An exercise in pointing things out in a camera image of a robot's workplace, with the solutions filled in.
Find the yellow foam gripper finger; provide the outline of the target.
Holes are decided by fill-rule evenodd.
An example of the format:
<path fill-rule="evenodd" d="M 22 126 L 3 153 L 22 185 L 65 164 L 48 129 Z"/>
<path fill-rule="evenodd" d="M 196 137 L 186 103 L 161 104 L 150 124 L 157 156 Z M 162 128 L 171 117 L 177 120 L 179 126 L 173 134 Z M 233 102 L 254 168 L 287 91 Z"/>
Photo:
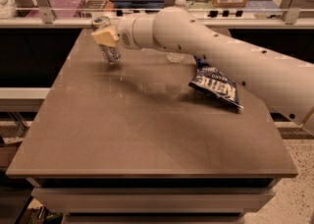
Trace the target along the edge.
<path fill-rule="evenodd" d="M 91 35 L 96 43 L 109 47 L 116 47 L 119 41 L 117 30 L 113 26 L 98 28 Z"/>

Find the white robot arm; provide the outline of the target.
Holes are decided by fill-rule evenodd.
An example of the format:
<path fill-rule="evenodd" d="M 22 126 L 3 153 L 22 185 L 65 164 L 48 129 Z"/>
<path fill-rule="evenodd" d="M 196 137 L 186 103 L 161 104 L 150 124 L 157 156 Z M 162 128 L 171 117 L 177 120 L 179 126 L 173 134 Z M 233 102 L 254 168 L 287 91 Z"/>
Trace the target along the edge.
<path fill-rule="evenodd" d="M 268 106 L 314 134 L 314 65 L 235 40 L 206 27 L 187 10 L 129 14 L 92 33 L 96 43 L 190 54 L 243 84 Z"/>

